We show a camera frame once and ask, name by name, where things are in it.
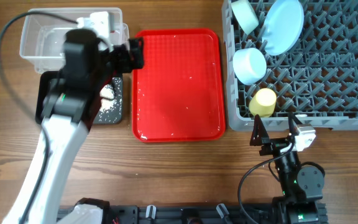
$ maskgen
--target wood grain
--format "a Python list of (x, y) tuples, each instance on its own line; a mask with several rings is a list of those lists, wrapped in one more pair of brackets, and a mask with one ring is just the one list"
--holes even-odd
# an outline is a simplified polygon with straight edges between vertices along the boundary
[[(131, 36), (143, 29), (208, 27), (223, 40), (222, 0), (197, 1), (24, 1), (0, 0), (1, 27), (16, 14), (35, 7), (120, 7)], [(39, 76), (21, 59), (23, 21), (7, 33), (4, 66), (13, 87), (35, 108)], [(221, 41), (224, 79), (226, 53)], [(82, 197), (114, 205), (236, 204), (244, 172), (266, 158), (249, 146), (250, 133), (227, 130), (213, 142), (143, 144), (130, 123), (131, 76), (125, 76), (124, 114), (116, 126), (94, 126), (78, 153), (63, 194), (62, 206)], [(272, 137), (286, 133), (271, 133)], [(12, 206), (34, 154), (39, 130), (11, 101), (0, 82), (0, 222)], [(319, 129), (313, 146), (300, 154), (326, 169), (323, 202), (330, 223), (358, 223), (358, 132)], [(255, 171), (243, 191), (247, 202), (269, 202), (280, 195), (279, 184), (264, 167)]]

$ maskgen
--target clear plastic container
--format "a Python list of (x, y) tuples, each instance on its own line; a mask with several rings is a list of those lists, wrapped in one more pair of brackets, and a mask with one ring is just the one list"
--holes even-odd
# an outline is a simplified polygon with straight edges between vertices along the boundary
[[(129, 38), (128, 28), (122, 23), (122, 11), (119, 8), (43, 8), (29, 10), (31, 11), (56, 13), (73, 20), (79, 17), (89, 17), (93, 12), (107, 11), (110, 13), (111, 22), (114, 23), (114, 32), (110, 33), (111, 43), (124, 44)], [(42, 15), (27, 16), (23, 26), (19, 54), (34, 64), (37, 73), (58, 70), (64, 65), (65, 34), (75, 28), (76, 24), (60, 19)]]

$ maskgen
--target white cup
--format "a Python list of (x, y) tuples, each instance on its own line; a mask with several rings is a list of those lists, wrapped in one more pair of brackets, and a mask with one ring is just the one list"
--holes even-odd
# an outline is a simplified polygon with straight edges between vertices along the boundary
[(249, 48), (235, 52), (233, 68), (242, 84), (252, 85), (265, 76), (267, 64), (260, 50)]
[(238, 0), (231, 4), (231, 9), (236, 16), (237, 22), (241, 29), (250, 34), (259, 25), (255, 11), (248, 0)]

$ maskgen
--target plastic bin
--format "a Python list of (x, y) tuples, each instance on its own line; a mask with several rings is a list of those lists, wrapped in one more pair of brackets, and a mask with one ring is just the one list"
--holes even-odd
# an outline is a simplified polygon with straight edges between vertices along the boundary
[[(222, 7), (227, 53), (227, 113), (236, 131), (252, 131), (254, 120), (248, 104), (261, 88), (277, 94), (274, 114), (262, 121), (268, 131), (288, 129), (287, 113), (303, 114), (300, 120), (314, 127), (358, 130), (358, 0), (300, 1), (305, 24), (295, 46), (271, 56), (261, 41), (264, 19), (274, 3), (249, 0), (259, 26), (249, 35), (238, 25), (231, 0)], [(232, 58), (239, 49), (256, 47), (267, 61), (266, 76), (255, 85), (237, 80)]]
[[(111, 43), (123, 44), (128, 39), (128, 35), (123, 34), (124, 29), (127, 33), (128, 30), (127, 26), (122, 23), (122, 11), (119, 8), (43, 8), (30, 11), (47, 11), (74, 20), (79, 17), (89, 17), (93, 12), (107, 11), (111, 15), (111, 22), (114, 23), (114, 32), (110, 34)], [(23, 26), (19, 54), (34, 64), (37, 73), (58, 70), (64, 65), (62, 47), (65, 34), (75, 28), (76, 24), (59, 19), (41, 15), (27, 16)]]

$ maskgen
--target yellow cup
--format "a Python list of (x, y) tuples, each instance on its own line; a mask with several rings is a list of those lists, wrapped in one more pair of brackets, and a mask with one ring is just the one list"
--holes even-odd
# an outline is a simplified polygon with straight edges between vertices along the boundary
[(276, 93), (268, 88), (259, 90), (249, 103), (249, 111), (252, 115), (257, 115), (261, 118), (270, 117), (276, 106), (277, 95)]

